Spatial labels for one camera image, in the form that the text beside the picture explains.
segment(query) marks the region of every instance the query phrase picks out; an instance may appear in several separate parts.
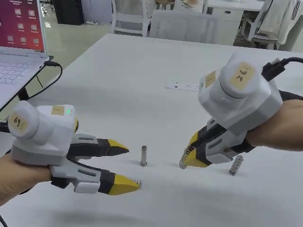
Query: laptop charging cable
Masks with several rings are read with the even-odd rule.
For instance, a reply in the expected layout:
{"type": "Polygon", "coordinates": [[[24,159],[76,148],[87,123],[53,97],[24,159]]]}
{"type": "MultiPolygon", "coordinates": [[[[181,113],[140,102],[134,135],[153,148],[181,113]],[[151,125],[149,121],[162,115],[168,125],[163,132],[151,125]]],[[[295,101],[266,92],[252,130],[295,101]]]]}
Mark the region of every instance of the laptop charging cable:
{"type": "Polygon", "coordinates": [[[44,66],[49,66],[49,67],[60,67],[60,74],[59,76],[57,77],[57,79],[55,79],[52,83],[50,83],[49,85],[47,85],[46,87],[44,87],[41,91],[37,92],[36,94],[32,95],[31,97],[29,97],[27,100],[33,98],[33,97],[36,97],[37,95],[41,94],[42,92],[44,92],[45,90],[47,90],[49,87],[51,87],[53,84],[55,84],[62,76],[63,74],[63,68],[62,66],[57,63],[57,62],[54,62],[54,61],[46,61],[44,62],[44,66]]]}

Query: number label sticker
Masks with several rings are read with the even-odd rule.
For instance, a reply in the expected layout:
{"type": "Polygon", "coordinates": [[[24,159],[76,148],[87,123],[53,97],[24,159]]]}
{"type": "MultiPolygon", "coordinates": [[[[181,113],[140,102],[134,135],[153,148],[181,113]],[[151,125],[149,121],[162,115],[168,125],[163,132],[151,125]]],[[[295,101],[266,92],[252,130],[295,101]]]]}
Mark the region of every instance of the number label sticker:
{"type": "Polygon", "coordinates": [[[27,120],[20,117],[18,114],[13,113],[10,120],[9,120],[10,126],[12,126],[14,129],[18,130],[20,133],[23,133],[28,126],[27,120]]]}
{"type": "Polygon", "coordinates": [[[216,81],[216,71],[213,71],[212,73],[208,74],[205,77],[205,88],[211,86],[216,81]]]}
{"type": "Polygon", "coordinates": [[[64,115],[64,106],[61,106],[61,105],[53,105],[53,108],[52,108],[52,115],[63,116],[63,115],[64,115]]]}
{"type": "Polygon", "coordinates": [[[241,62],[235,74],[232,76],[230,83],[239,91],[242,91],[254,75],[255,68],[246,62],[241,62]]]}

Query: laptop keyboard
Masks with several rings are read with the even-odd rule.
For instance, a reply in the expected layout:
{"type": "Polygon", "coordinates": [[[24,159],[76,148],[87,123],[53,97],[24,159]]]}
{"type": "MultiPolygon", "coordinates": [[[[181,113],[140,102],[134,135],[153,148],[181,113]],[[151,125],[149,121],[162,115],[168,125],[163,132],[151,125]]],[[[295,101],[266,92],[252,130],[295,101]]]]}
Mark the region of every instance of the laptop keyboard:
{"type": "Polygon", "coordinates": [[[10,63],[0,61],[0,84],[17,84],[34,66],[34,62],[10,63]]]}

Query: human hand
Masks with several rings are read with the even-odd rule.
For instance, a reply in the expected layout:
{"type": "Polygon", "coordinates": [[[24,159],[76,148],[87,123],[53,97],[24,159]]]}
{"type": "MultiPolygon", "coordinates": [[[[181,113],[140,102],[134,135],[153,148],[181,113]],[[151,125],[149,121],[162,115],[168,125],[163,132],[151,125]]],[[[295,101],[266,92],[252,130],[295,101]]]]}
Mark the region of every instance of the human hand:
{"type": "Polygon", "coordinates": [[[246,140],[252,146],[303,151],[303,101],[287,100],[267,122],[249,131],[246,140]]]}
{"type": "Polygon", "coordinates": [[[10,154],[0,158],[0,206],[35,186],[51,180],[46,166],[29,166],[14,161],[10,154]]]}

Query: power cord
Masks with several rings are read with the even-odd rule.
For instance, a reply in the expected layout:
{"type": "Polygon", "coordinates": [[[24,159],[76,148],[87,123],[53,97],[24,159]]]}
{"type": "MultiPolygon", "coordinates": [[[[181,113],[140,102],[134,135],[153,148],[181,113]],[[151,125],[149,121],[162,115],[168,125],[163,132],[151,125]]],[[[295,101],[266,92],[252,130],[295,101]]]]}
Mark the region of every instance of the power cord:
{"type": "Polygon", "coordinates": [[[0,222],[3,225],[3,227],[8,227],[8,225],[6,224],[5,220],[3,219],[3,217],[0,215],[0,222]]]}
{"type": "Polygon", "coordinates": [[[41,94],[42,92],[44,92],[46,89],[48,89],[50,86],[52,86],[53,84],[55,84],[60,78],[61,78],[61,76],[62,76],[62,74],[63,74],[63,68],[62,68],[62,66],[59,64],[59,63],[57,63],[57,62],[54,62],[54,61],[46,61],[46,62],[44,62],[44,65],[45,66],[51,66],[51,67],[60,67],[60,70],[61,70],[61,72],[60,72],[60,75],[58,76],[58,78],[56,79],[56,80],[54,80],[51,84],[49,84],[48,86],[46,86],[44,89],[42,89],[41,91],[39,91],[39,92],[37,92],[36,94],[34,94],[34,95],[32,95],[31,97],[29,97],[27,100],[29,100],[29,99],[31,99],[31,98],[33,98],[33,97],[36,97],[37,95],[39,95],[39,94],[41,94]]]}
{"type": "Polygon", "coordinates": [[[38,80],[38,82],[39,82],[40,86],[43,88],[43,85],[42,85],[42,83],[41,83],[41,81],[40,81],[39,77],[38,77],[38,76],[36,76],[36,78],[37,78],[37,80],[38,80]]]}
{"type": "Polygon", "coordinates": [[[276,76],[278,76],[283,71],[285,71],[285,65],[287,65],[290,62],[299,62],[303,64],[303,58],[291,57],[291,58],[284,58],[281,61],[279,59],[276,59],[273,62],[269,62],[265,66],[263,66],[262,76],[267,81],[271,81],[276,76]]]}

